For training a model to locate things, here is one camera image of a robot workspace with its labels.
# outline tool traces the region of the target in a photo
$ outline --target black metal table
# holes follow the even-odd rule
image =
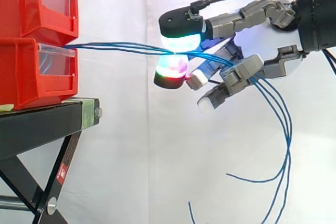
[[[98,99],[74,98],[43,108],[0,112],[0,177],[17,197],[0,196],[2,209],[30,211],[33,224],[66,224],[57,200],[81,131],[99,123]],[[18,154],[64,138],[44,190]]]

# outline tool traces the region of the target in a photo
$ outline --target white fingertip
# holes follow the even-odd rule
[[[210,99],[208,97],[203,97],[197,102],[198,107],[203,113],[210,113],[215,110]]]

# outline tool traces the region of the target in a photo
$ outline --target cable connector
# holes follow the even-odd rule
[[[210,5],[210,0],[199,0],[192,2],[190,4],[191,12],[193,14],[199,14],[200,10],[203,10],[205,7],[208,7]]]

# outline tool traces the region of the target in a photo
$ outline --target wire bundle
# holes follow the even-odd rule
[[[133,53],[136,53],[136,54],[157,55],[157,56],[174,55],[174,54],[175,55],[190,55],[190,56],[193,56],[193,57],[199,57],[199,58],[203,58],[203,59],[206,59],[206,60],[210,60],[210,61],[218,62],[218,63],[221,63],[221,64],[225,64],[228,67],[232,67],[234,65],[232,62],[230,62],[228,60],[225,60],[225,59],[223,59],[219,56],[212,55],[212,54],[207,54],[207,53],[204,53],[204,52],[190,51],[190,52],[182,52],[182,53],[173,53],[173,52],[171,52],[167,49],[154,47],[154,46],[149,46],[149,45],[144,45],[144,44],[139,44],[139,43],[132,43],[132,42],[91,42],[91,43],[86,43],[86,44],[67,45],[67,46],[64,46],[64,47],[65,48],[78,48],[78,49],[91,49],[91,50],[124,51],[124,52],[133,52]],[[276,99],[276,97],[262,83],[259,82],[258,79],[262,80],[268,87],[270,87],[273,90],[273,92],[279,97],[280,102]],[[288,164],[287,183],[286,183],[285,195],[284,195],[284,198],[283,198],[281,210],[280,210],[280,212],[278,214],[278,217],[276,219],[276,222],[275,222],[275,223],[278,223],[279,219],[281,218],[282,212],[285,208],[285,205],[286,205],[287,192],[288,192],[288,187],[289,187],[289,176],[290,176],[290,168],[291,168],[290,144],[291,144],[291,139],[292,139],[292,120],[291,120],[291,116],[290,116],[288,108],[285,104],[284,99],[282,98],[279,91],[277,91],[276,88],[271,83],[269,83],[265,78],[263,78],[262,76],[259,76],[259,75],[256,75],[255,77],[252,77],[250,79],[250,82],[259,90],[259,92],[265,98],[267,103],[271,106],[272,110],[275,112],[277,118],[279,119],[279,122],[281,124],[281,127],[283,129],[283,133],[284,133],[284,136],[285,136],[285,139],[286,139],[287,151],[286,151],[285,159],[283,161],[283,164],[282,164],[279,172],[273,178],[266,179],[266,180],[251,180],[251,179],[241,178],[241,177],[238,177],[238,176],[235,176],[235,175],[232,175],[232,174],[227,174],[227,175],[231,176],[231,177],[234,177],[234,178],[237,178],[237,179],[240,179],[240,180],[243,180],[243,181],[251,182],[251,183],[266,183],[266,182],[273,181],[273,180],[277,179],[279,176],[281,176],[280,180],[279,180],[279,183],[278,183],[278,187],[277,187],[276,192],[275,192],[275,195],[273,197],[272,203],[271,203],[271,205],[268,209],[268,212],[267,212],[266,216],[264,217],[264,219],[262,221],[262,223],[265,223],[265,221],[268,219],[268,217],[269,217],[269,215],[270,215],[270,213],[271,213],[271,211],[274,207],[275,201],[278,197],[280,186],[281,186],[283,178],[285,176],[285,171],[286,171],[286,167],[287,167],[287,164]],[[273,99],[273,101],[275,102],[275,104],[279,108],[283,119],[280,116],[277,109],[272,104],[272,102],[269,100],[269,98],[267,97],[266,94],[268,94]],[[189,207],[192,223],[196,224],[194,216],[193,216],[190,201],[188,202],[188,207]]]

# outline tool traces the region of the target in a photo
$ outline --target glowing sensor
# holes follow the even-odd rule
[[[188,52],[196,50],[201,43],[201,35],[193,34],[180,38],[167,38],[161,36],[163,46],[172,52]]]

